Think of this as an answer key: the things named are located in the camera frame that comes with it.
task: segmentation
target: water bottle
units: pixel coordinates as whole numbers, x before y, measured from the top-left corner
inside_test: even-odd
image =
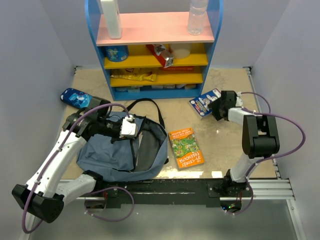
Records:
[[[191,0],[188,33],[191,35],[199,35],[204,29],[206,11],[209,0]]]

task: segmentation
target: black strap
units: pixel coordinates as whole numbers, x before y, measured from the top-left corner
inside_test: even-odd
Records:
[[[165,121],[164,121],[164,119],[162,118],[160,109],[159,109],[158,105],[156,104],[156,102],[153,101],[151,98],[140,98],[140,99],[137,99],[137,100],[135,100],[133,103],[131,103],[129,106],[127,106],[126,109],[128,109],[128,111],[130,111],[137,103],[142,102],[142,101],[149,101],[149,102],[154,103],[154,105],[155,105],[156,108],[158,109],[159,123],[160,123],[161,126],[165,129],[165,128],[166,128],[166,127],[165,127]]]

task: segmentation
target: blue can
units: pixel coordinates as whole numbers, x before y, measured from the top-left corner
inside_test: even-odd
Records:
[[[122,62],[129,56],[128,46],[106,46],[105,54],[111,62]]]

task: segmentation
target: blue backpack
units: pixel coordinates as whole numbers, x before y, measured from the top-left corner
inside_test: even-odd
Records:
[[[84,171],[91,170],[107,182],[141,181],[155,177],[168,162],[168,133],[158,105],[150,98],[141,98],[131,103],[150,101],[158,110],[159,123],[135,115],[138,135],[132,139],[113,139],[96,134],[79,151],[76,163]],[[125,112],[113,111],[109,120],[118,121]]]

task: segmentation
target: white bottle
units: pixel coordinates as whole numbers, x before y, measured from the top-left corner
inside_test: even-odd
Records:
[[[191,35],[199,35],[204,29],[206,11],[209,0],[191,0],[188,33]]]
[[[109,37],[111,39],[120,39],[122,28],[120,22],[120,14],[118,0],[100,0],[102,11],[104,14],[106,26],[108,28]]]

